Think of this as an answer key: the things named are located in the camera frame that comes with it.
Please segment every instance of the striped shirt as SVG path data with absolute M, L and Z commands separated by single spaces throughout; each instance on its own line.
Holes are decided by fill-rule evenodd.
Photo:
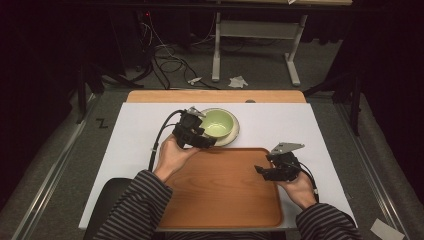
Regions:
M 143 170 L 111 210 L 94 239 L 151 239 L 172 189 L 153 173 Z M 328 204 L 315 204 L 296 218 L 302 239 L 362 239 L 348 215 Z M 268 232 L 175 232 L 166 233 L 167 240 L 245 239 L 267 240 Z

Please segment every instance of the aluminum rail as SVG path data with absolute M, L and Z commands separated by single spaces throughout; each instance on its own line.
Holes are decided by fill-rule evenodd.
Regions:
M 149 3 L 149 2 L 116 2 L 116 1 L 62 1 L 59 4 L 69 7 L 85 8 L 129 8 L 147 10 L 181 10 L 181 11 L 212 11 L 212 12 L 252 12 L 252 13 L 298 13 L 298 14 L 330 14 L 375 15 L 390 12 L 387 5 L 381 7 L 333 6 L 333 5 L 288 5 L 261 3 Z
M 380 205 L 381 211 L 386 218 L 387 224 L 399 232 L 405 234 L 406 239 L 411 239 L 406 228 L 402 222 L 402 219 L 399 216 L 396 206 L 393 203 L 392 198 L 390 197 L 386 187 L 380 179 L 379 173 L 373 165 L 372 160 L 367 154 L 365 147 L 362 144 L 360 137 L 356 136 L 352 129 L 349 127 L 349 113 L 343 104 L 334 104 L 336 111 L 339 116 L 344 119 L 343 123 L 348 130 L 351 139 L 353 140 L 356 149 L 360 155 L 361 165 L 363 167 L 364 173 L 366 174 L 367 180 L 370 183 L 371 189 L 374 192 L 375 198 Z
M 96 103 L 98 102 L 98 98 L 95 98 L 94 94 L 91 94 L 90 99 L 88 101 L 90 105 L 87 115 L 89 115 L 93 111 Z M 56 186 L 58 185 L 62 174 L 65 171 L 66 166 L 68 165 L 68 162 L 70 161 L 69 155 L 71 154 L 71 151 L 73 150 L 73 147 L 82 130 L 84 129 L 85 125 L 86 119 L 83 119 L 80 124 L 77 124 L 75 126 L 72 136 L 62 149 L 62 152 L 60 153 L 56 162 L 50 168 L 50 171 L 44 179 L 44 182 L 42 183 L 40 189 L 38 190 L 37 195 L 33 199 L 33 202 L 29 206 L 25 216 L 23 217 L 21 223 L 16 229 L 12 240 L 31 239 L 31 234 L 33 233 L 38 221 L 43 215 L 44 210 L 46 209 L 47 204 L 49 203 L 56 189 Z

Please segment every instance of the person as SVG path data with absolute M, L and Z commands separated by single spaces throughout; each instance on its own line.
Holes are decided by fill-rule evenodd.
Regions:
M 151 239 L 172 197 L 165 182 L 184 167 L 199 148 L 181 149 L 172 134 L 161 144 L 159 160 L 153 172 L 142 170 L 131 181 L 112 208 L 94 239 Z M 277 182 L 302 212 L 296 224 L 302 239 L 362 239 L 353 220 L 335 207 L 317 203 L 309 178 L 300 173 L 291 182 Z M 181 232 L 166 239 L 269 239 L 266 232 Z

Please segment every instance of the white metal stand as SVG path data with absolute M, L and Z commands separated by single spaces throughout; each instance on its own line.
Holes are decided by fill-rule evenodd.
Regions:
M 212 81 L 219 82 L 221 68 L 220 40 L 221 36 L 227 37 L 252 37 L 271 39 L 293 39 L 290 53 L 285 54 L 285 62 L 290 74 L 292 84 L 300 86 L 299 76 L 294 65 L 294 57 L 302 37 L 307 15 L 303 15 L 299 23 L 275 23 L 253 21 L 221 21 L 221 13 L 216 14 L 215 24 L 215 52 L 212 66 Z

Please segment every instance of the table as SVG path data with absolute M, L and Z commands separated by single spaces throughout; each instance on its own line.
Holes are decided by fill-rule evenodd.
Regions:
M 256 103 L 245 103 L 252 100 Z M 301 92 L 141 90 L 131 92 L 121 108 L 79 228 L 87 227 L 99 193 L 109 179 L 133 178 L 138 171 L 147 169 L 150 148 L 165 118 L 176 109 L 189 108 L 193 105 L 198 109 L 221 107 L 238 118 L 240 134 L 234 142 L 227 145 L 228 147 L 272 149 L 280 141 L 305 144 L 304 148 L 296 150 L 295 155 L 314 174 L 322 202 L 332 204 L 353 217 L 311 106 L 306 103 Z M 264 124 L 263 129 L 255 127 L 258 122 L 265 121 L 268 121 L 268 124 Z M 172 129 L 167 131 L 163 132 L 160 141 L 163 141 Z M 275 229 L 296 229 L 295 216 L 300 213 L 300 208 L 290 201 L 281 188 L 279 195 L 285 221 Z
M 287 4 L 287 0 L 218 0 L 217 3 L 231 2 L 255 2 L 260 4 Z M 294 2 L 299 5 L 336 5 L 350 6 L 352 0 L 300 0 Z M 293 86 L 300 86 L 299 76 L 296 66 L 294 65 L 294 57 L 297 47 L 305 28 L 307 15 L 302 15 L 297 23 L 282 22 L 258 22 L 258 21 L 239 21 L 239 20 L 221 20 L 221 13 L 216 13 L 215 24 L 215 52 L 212 65 L 212 81 L 218 82 L 220 79 L 221 69 L 221 53 L 220 43 L 221 36 L 229 37 L 254 37 L 269 39 L 291 39 L 293 41 L 292 48 L 289 53 L 284 54 L 284 60 L 289 71 L 290 79 Z

